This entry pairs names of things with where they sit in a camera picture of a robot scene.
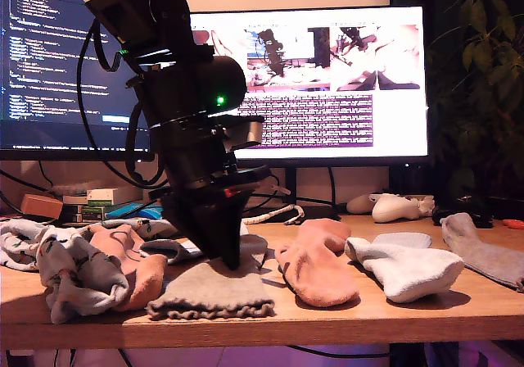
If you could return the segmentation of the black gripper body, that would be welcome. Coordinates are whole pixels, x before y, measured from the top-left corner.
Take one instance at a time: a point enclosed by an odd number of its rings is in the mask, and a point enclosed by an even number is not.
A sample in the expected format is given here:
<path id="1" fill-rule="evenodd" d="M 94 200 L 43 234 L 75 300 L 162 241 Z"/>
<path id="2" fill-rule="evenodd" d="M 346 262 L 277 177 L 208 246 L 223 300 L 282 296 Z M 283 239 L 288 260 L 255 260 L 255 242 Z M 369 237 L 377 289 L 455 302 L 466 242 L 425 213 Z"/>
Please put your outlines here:
<path id="1" fill-rule="evenodd" d="M 262 116 L 192 116 L 151 128 L 151 142 L 165 165 L 169 186 L 150 192 L 195 193 L 209 198 L 219 191 L 257 189 L 270 176 L 268 166 L 240 170 L 234 152 L 261 143 Z"/>

